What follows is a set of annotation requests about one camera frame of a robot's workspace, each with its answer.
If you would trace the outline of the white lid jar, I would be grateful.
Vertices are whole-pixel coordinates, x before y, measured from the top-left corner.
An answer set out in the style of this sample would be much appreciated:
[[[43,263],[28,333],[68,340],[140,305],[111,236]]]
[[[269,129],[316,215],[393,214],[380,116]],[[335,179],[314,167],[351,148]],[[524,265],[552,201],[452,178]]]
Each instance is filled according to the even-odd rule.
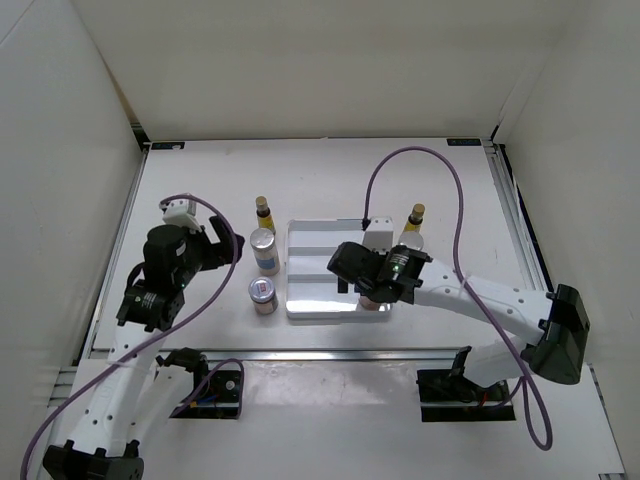
[[[393,307],[392,304],[375,302],[363,295],[359,297],[359,305],[363,310],[372,312],[388,312]]]
[[[270,278],[254,278],[248,286],[248,293],[258,314],[269,315],[277,310],[278,297],[275,284]]]

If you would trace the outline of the blue label shaker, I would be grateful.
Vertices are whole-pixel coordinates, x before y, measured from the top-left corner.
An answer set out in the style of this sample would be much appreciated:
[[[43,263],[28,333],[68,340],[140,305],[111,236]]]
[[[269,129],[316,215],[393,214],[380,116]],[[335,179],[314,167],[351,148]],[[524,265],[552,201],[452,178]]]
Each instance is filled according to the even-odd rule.
[[[417,231],[405,231],[399,236],[398,244],[413,250],[422,251],[424,249],[424,238]]]
[[[250,235],[250,246],[261,274],[276,275],[280,270],[280,260],[275,234],[267,228],[257,228]]]

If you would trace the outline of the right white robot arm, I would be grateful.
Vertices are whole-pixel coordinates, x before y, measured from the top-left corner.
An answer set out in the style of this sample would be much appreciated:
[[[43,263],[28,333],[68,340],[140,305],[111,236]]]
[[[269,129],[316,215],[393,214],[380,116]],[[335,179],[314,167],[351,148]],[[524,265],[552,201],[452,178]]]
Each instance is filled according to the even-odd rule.
[[[492,325],[498,341],[463,349],[453,364],[449,387],[460,399],[527,373],[561,385],[581,380],[590,320],[574,287],[560,284],[545,292],[463,278],[402,244],[378,253],[344,242],[327,268],[374,303],[439,308]]]

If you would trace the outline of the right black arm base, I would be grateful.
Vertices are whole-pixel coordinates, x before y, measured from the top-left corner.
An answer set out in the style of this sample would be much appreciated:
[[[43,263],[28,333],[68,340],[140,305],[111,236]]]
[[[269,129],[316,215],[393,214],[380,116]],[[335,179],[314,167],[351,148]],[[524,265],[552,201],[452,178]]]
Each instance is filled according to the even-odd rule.
[[[470,351],[470,346],[460,349],[449,369],[417,371],[423,423],[516,420],[511,403],[514,394],[505,381],[482,387],[463,376]]]

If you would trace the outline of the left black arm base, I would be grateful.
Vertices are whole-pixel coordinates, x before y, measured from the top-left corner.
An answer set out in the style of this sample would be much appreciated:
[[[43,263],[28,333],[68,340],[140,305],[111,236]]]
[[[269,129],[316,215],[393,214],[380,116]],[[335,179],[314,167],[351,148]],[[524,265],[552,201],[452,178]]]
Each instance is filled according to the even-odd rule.
[[[194,374],[194,390],[172,412],[171,419],[238,420],[242,413],[244,364],[231,358],[214,367],[204,363]]]

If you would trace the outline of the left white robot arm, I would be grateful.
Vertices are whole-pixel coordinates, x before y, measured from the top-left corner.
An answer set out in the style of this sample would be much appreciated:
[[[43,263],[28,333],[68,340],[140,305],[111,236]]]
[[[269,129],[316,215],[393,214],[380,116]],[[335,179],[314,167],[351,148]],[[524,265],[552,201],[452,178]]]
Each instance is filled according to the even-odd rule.
[[[70,437],[44,455],[52,478],[141,478],[141,446],[152,423],[169,418],[183,399],[208,392],[210,377],[199,351],[182,348],[162,357],[159,350],[194,277],[241,259],[243,237],[220,215],[209,221],[216,242],[190,214],[172,216],[148,232],[143,260],[126,281],[109,364],[79,389],[90,400]]]

